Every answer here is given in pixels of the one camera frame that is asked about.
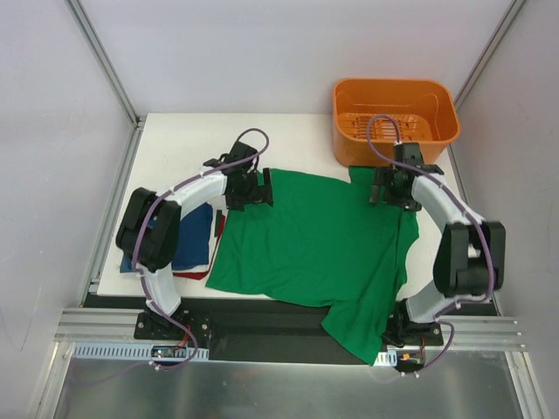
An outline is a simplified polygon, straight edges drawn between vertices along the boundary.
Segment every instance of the basket grate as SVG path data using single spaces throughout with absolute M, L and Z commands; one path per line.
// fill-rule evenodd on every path
M 375 367 L 395 367 L 397 364 L 397 354 L 394 349 L 387 352 L 379 352 L 376 356 Z
M 73 350 L 73 357 L 88 360 L 123 360 L 123 361 L 149 361 L 152 360 L 150 344 L 128 343 L 77 343 Z M 188 347 L 175 351 L 174 359 L 184 359 L 191 355 L 194 348 Z M 193 361 L 207 361 L 210 358 L 208 349 L 199 348 Z
M 367 139 L 367 125 L 371 113 L 342 113 L 339 115 L 338 123 L 344 134 L 356 140 Z M 395 113 L 389 115 L 397 121 L 402 135 L 402 141 L 433 141 L 429 122 L 414 114 Z M 371 137 L 376 141 L 395 141 L 396 133 L 394 127 L 388 120 L 376 120 L 371 127 Z

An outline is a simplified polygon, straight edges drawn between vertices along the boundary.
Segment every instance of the black mounting plate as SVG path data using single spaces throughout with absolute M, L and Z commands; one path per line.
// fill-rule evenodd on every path
M 397 330 L 393 325 L 394 321 L 394 317 L 389 318 L 386 332 L 383 333 L 383 342 L 387 345 L 419 347 L 422 344 L 422 337 L 425 338 L 426 347 L 442 347 L 445 344 L 439 323 L 408 322 L 404 329 L 394 334 L 390 332 Z
M 171 318 L 190 328 L 199 347 L 209 347 L 211 339 L 211 317 L 207 312 L 197 313 L 179 307 Z M 151 310 L 144 310 L 138 314 L 134 329 L 134 339 L 171 340 L 176 344 L 180 342 L 183 337 L 183 330 L 173 325 L 159 314 Z

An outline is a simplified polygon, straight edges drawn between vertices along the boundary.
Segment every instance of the aluminum frame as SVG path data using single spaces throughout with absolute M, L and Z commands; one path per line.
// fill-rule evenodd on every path
M 86 283 L 83 287 L 84 297 L 89 292 L 94 292 L 94 280 L 99 278 L 100 270 L 107 255 L 110 233 L 116 222 L 121 200 L 128 182 L 128 177 L 134 163 L 135 152 L 141 138 L 141 131 L 145 116 L 138 116 L 128 97 L 111 61 L 97 36 L 86 11 L 80 0 L 65 0 L 76 24 L 82 31 L 93 55 L 100 64 L 102 71 L 107 76 L 107 82 L 113 88 L 117 99 L 121 103 L 127 117 L 134 124 L 134 131 L 129 139 L 127 151 L 121 162 L 119 175 L 111 193 L 111 201 L 103 217 L 100 234 L 97 237 L 95 251 L 87 269 Z M 495 32 L 489 39 L 486 48 L 480 54 L 470 72 L 465 84 L 456 97 L 455 103 L 459 110 L 477 83 L 480 75 L 487 67 L 491 58 L 498 50 L 501 41 L 509 32 L 514 21 L 518 18 L 523 6 L 528 0 L 513 0 L 505 15 L 501 19 Z M 452 168 L 457 176 L 460 194 L 467 201 L 467 191 L 460 177 L 452 147 L 449 155 Z M 100 309 L 66 309 L 62 315 L 59 329 L 55 335 L 57 341 L 53 351 L 50 372 L 36 411 L 36 417 L 52 417 L 54 415 L 66 372 L 71 359 L 75 341 L 134 341 L 133 332 L 138 310 L 100 310 Z M 452 316 L 451 321 L 456 325 L 456 341 L 453 350 L 496 350 L 504 351 L 507 363 L 513 377 L 522 414 L 529 418 L 549 417 L 549 412 L 543 404 L 542 394 L 535 379 L 527 344 L 518 322 L 514 318 L 505 317 L 463 317 Z

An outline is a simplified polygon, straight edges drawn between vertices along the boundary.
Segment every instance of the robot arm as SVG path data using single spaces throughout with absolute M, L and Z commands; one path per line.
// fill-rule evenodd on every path
M 256 149 L 236 141 L 229 154 L 207 161 L 202 172 L 255 154 L 257 154 Z M 250 203 L 273 205 L 270 169 L 263 170 L 264 184 L 259 185 L 257 165 L 258 162 L 253 167 L 250 161 L 235 168 L 203 175 L 175 191 L 169 199 L 163 200 L 155 209 L 141 241 L 138 255 L 138 264 L 145 272 L 148 295 L 153 298 L 153 301 L 147 301 L 151 310 L 155 310 L 155 303 L 164 314 L 170 316 L 181 303 L 180 295 L 175 289 L 171 261 L 178 246 L 180 222 L 192 210 L 221 195 L 225 195 L 227 208 L 230 210 L 243 210 L 245 205 Z M 116 245 L 130 259 L 143 219 L 156 198 L 155 192 L 144 188 L 136 189 L 130 196 L 116 235 Z
M 442 170 L 436 165 L 425 165 L 419 145 L 413 142 L 395 146 L 396 161 L 421 168 L 430 177 L 446 185 Z M 481 251 L 477 230 L 456 202 L 425 175 L 394 166 L 378 168 L 371 190 L 371 202 L 381 200 L 407 211 L 424 207 L 442 233 L 433 265 L 432 281 L 419 293 L 397 302 L 389 319 L 384 340 L 402 346 L 407 335 L 428 331 L 447 307 L 459 301 L 482 300 L 489 286 L 487 261 Z M 498 222 L 487 222 L 463 201 L 456 201 L 480 226 L 493 261 L 494 290 L 503 282 L 505 258 L 505 228 Z

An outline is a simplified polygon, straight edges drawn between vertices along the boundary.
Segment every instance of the green cloth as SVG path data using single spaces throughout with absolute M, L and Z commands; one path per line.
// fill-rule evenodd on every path
M 331 306 L 324 329 L 372 364 L 418 237 L 415 214 L 369 203 L 373 174 L 351 168 L 350 184 L 272 170 L 273 208 L 229 212 L 207 286 Z

